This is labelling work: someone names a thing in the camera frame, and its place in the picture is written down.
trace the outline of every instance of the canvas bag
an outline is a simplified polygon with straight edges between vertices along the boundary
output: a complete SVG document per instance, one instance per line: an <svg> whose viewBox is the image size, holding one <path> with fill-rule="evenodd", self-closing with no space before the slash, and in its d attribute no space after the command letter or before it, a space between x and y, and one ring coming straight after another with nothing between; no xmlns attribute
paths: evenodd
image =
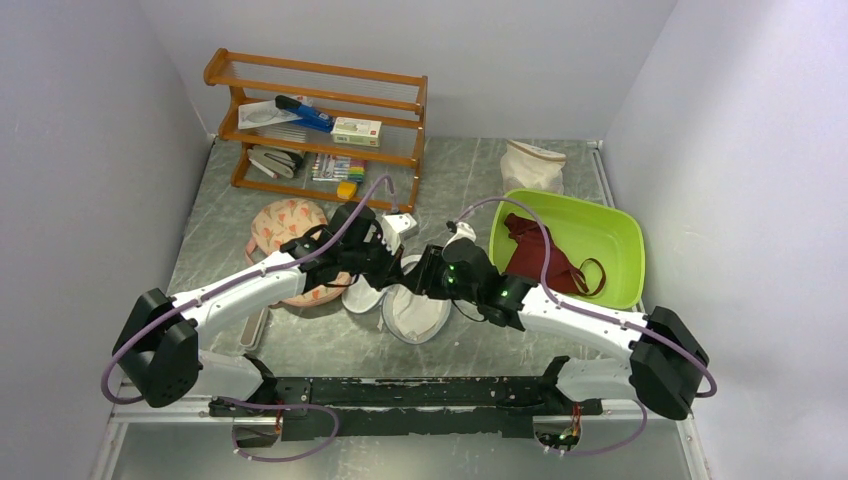
<svg viewBox="0 0 848 480"><path fill-rule="evenodd" d="M248 265L253 265L251 255L259 249L266 256L279 251L280 247L297 237L303 236L307 230L316 225L326 225L327 217L315 202L294 198L279 200L263 208L250 225L251 238L244 248L244 258ZM342 272L336 278L335 285L350 284L350 275ZM281 303L271 305L279 308L282 303L294 307L314 307L329 302L344 292L344 288L316 287L303 295L281 299Z"/></svg>
<svg viewBox="0 0 848 480"><path fill-rule="evenodd" d="M531 278L537 282L542 278L542 264L545 262L545 240L539 224L534 220L521 218L514 213L507 215L504 225L509 229L509 238L515 240L518 248L512 254L506 273ZM548 286L559 293L594 297L599 294L607 282L607 273L603 265L594 259L587 258L580 267L573 265L568 257L553 244L553 236L545 227L551 243L550 263L548 264ZM583 269L590 263L601 270L601 279L594 290L586 284Z"/></svg>

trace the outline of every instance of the white wall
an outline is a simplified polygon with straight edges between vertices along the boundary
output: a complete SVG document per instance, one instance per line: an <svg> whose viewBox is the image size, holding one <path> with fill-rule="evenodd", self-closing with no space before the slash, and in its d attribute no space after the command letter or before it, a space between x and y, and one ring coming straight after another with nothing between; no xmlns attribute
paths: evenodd
<svg viewBox="0 0 848 480"><path fill-rule="evenodd" d="M681 0L605 139L715 478L848 478L848 4Z"/></svg>
<svg viewBox="0 0 848 480"><path fill-rule="evenodd" d="M429 135L601 138L676 0L142 0L209 131L234 52L428 75Z"/></svg>
<svg viewBox="0 0 848 480"><path fill-rule="evenodd" d="M100 371L166 286L206 135L130 0L0 6L4 479L87 478Z"/></svg>

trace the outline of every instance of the red cloth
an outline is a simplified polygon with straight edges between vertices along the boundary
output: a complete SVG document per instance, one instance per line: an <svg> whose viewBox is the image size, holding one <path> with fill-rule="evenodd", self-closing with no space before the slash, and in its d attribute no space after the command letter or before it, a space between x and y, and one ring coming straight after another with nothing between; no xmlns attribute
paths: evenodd
<svg viewBox="0 0 848 480"><path fill-rule="evenodd" d="M545 239L542 231L534 220L521 218L514 213L507 215L504 225L509 229L509 238L518 243L518 248L512 254L506 273L532 278L537 282L542 279L542 264L545 262ZM548 286L559 293L570 293L582 297L593 297L597 295L606 284L607 274L604 267L594 258L587 258L575 267L568 261L568 257L556 245L550 230L548 237L551 240L551 261L548 265ZM601 269L601 281L593 291L589 291L586 285L586 276L582 269L586 263L594 263Z"/></svg>

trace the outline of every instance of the gray floor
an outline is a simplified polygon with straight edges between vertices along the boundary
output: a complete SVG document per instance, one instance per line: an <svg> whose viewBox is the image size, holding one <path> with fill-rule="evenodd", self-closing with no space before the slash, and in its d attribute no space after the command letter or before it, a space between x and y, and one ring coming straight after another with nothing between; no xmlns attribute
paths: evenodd
<svg viewBox="0 0 848 480"><path fill-rule="evenodd" d="M585 142L528 142L566 153L566 195L603 203L596 167ZM172 293L201 287L245 268L243 249L253 217L263 206L284 198L229 185L239 148L237 143L216 142L212 149L186 227L169 289ZM445 221L478 199L502 193L499 164L505 150L505 141L499 139L428 139L414 213L420 233L407 243L408 253L420 253L427 243L444 243L450 237ZM411 171L369 164L367 180L385 172L392 174L400 197L407 198ZM263 174L251 171L248 175ZM301 174L293 182L315 185L304 177ZM388 196L381 191L378 198ZM318 203L328 215L338 206L333 202ZM495 208L482 207L469 220L482 246L488 245ZM465 307L474 313L470 306ZM430 342L410 346L387 330L378 331L378 316L378 311L348 313L340 300L306 309L277 309L257 355L280 376L414 377L537 375L555 356L585 358L588 354L584 347L562 338L473 323L457 311L452 312L447 325ZM242 327L242 322L233 322L203 348L228 355L239 353Z"/></svg>
<svg viewBox="0 0 848 480"><path fill-rule="evenodd" d="M581 447L599 448L633 432L638 421L597 419L584 424ZM282 442L257 455L282 457L319 440ZM124 440L115 480L179 479L455 479L509 478L685 480L691 478L677 426L652 420L631 445L595 457L544 453L535 440L500 435L344 437L317 455L286 464L259 464L233 455L229 426L135 424Z"/></svg>

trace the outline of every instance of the box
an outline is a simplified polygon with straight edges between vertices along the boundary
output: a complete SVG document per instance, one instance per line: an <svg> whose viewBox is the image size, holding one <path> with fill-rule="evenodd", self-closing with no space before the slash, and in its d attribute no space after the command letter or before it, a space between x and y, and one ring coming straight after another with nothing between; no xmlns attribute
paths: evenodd
<svg viewBox="0 0 848 480"><path fill-rule="evenodd" d="M374 120L338 117L333 124L333 141L336 143L352 143L367 147L380 146L380 126L382 123Z"/></svg>

